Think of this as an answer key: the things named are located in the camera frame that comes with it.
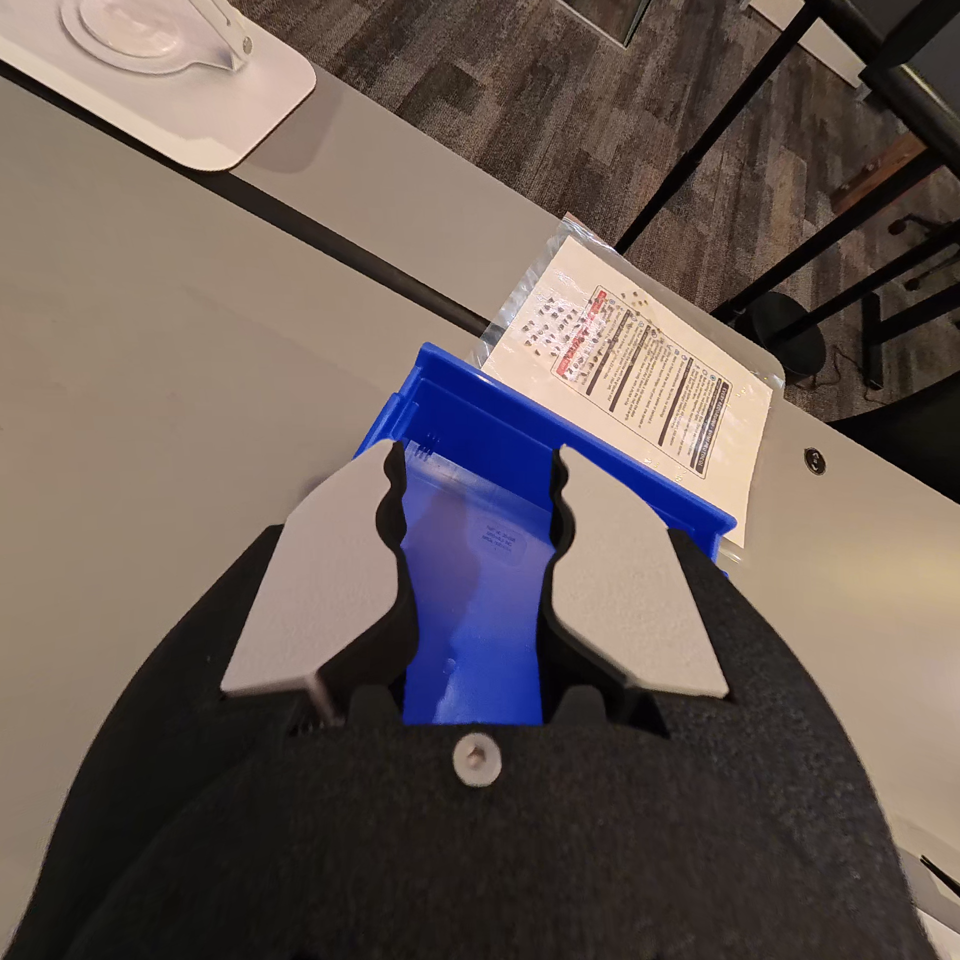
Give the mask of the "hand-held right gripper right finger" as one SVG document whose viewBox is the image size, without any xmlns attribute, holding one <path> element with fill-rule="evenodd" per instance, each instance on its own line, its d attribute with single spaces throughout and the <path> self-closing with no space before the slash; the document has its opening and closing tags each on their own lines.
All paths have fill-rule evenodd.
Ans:
<svg viewBox="0 0 960 960">
<path fill-rule="evenodd" d="M 605 703 L 729 693 L 674 544 L 654 509 L 571 446 L 555 450 L 536 626 L 541 700 L 590 686 Z"/>
</svg>

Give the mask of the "printed sheet in plastic sleeve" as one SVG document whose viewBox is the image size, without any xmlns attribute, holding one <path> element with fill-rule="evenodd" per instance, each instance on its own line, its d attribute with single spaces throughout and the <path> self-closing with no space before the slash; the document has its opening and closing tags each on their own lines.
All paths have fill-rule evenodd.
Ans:
<svg viewBox="0 0 960 960">
<path fill-rule="evenodd" d="M 483 374 L 733 519 L 782 363 L 564 218 L 475 347 Z"/>
</svg>

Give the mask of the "white flat board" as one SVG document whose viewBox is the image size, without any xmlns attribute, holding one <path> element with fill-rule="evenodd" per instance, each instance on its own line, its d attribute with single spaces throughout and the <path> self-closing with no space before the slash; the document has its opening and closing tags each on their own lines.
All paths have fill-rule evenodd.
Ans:
<svg viewBox="0 0 960 960">
<path fill-rule="evenodd" d="M 194 65 L 167 76 L 114 68 L 86 52 L 61 23 L 62 2 L 1 3 L 2 64 L 188 169 L 232 169 L 316 87 L 310 62 L 234 2 L 252 31 L 246 65 Z"/>
</svg>

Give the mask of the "blue plastic bin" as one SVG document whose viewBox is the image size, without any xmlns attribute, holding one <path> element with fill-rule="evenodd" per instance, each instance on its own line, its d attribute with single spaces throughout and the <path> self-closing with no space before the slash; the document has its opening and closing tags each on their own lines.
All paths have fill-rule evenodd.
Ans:
<svg viewBox="0 0 960 960">
<path fill-rule="evenodd" d="M 426 343 L 359 452 L 400 441 L 402 549 L 418 649 L 407 725 L 538 725 L 536 630 L 553 554 L 553 453 L 580 451 L 716 560 L 734 519 L 520 393 Z"/>
</svg>

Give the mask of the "clear plastic holder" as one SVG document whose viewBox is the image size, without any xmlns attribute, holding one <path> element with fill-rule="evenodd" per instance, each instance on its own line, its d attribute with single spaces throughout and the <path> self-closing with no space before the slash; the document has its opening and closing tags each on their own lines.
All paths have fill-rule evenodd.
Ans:
<svg viewBox="0 0 960 960">
<path fill-rule="evenodd" d="M 63 1 L 58 14 L 81 49 L 131 73 L 236 72 L 254 52 L 250 23 L 227 1 Z"/>
</svg>

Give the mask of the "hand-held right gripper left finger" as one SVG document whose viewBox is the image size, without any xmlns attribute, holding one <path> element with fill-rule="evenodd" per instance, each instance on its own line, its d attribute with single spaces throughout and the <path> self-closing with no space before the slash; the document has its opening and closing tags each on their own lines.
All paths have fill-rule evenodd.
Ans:
<svg viewBox="0 0 960 960">
<path fill-rule="evenodd" d="M 289 514 L 222 675 L 227 697 L 305 693 L 338 723 L 356 690 L 389 688 L 417 653 L 402 441 L 382 439 Z"/>
</svg>

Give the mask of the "black metal table frame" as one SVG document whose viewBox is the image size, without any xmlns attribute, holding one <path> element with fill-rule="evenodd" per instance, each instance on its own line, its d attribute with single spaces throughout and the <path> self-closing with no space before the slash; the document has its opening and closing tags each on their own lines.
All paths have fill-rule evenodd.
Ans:
<svg viewBox="0 0 960 960">
<path fill-rule="evenodd" d="M 683 152 L 630 222 L 614 250 L 625 256 L 642 232 L 731 126 L 816 21 L 822 21 L 864 64 L 861 80 L 918 140 L 918 150 L 880 184 L 867 189 L 842 213 L 766 270 L 711 315 L 761 346 L 747 310 L 759 297 L 807 266 L 842 238 L 863 226 L 911 188 L 944 167 L 959 169 L 958 2 L 804 1 L 758 63 L 730 96 L 705 131 Z M 792 332 L 808 330 L 861 303 L 861 378 L 869 389 L 883 385 L 883 345 L 958 307 L 958 282 L 895 313 L 880 315 L 878 290 L 949 246 L 958 245 L 958 219 L 941 224 L 926 238 L 867 277 L 812 310 Z"/>
</svg>

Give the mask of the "round black stand base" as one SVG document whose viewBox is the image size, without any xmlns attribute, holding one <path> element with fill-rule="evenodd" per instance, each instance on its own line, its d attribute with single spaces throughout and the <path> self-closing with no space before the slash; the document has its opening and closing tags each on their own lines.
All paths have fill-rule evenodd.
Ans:
<svg viewBox="0 0 960 960">
<path fill-rule="evenodd" d="M 827 347 L 820 328 L 813 325 L 792 332 L 807 316 L 796 299 L 780 292 L 762 294 L 750 305 L 747 316 L 756 342 L 779 362 L 787 382 L 797 383 L 822 372 Z"/>
</svg>

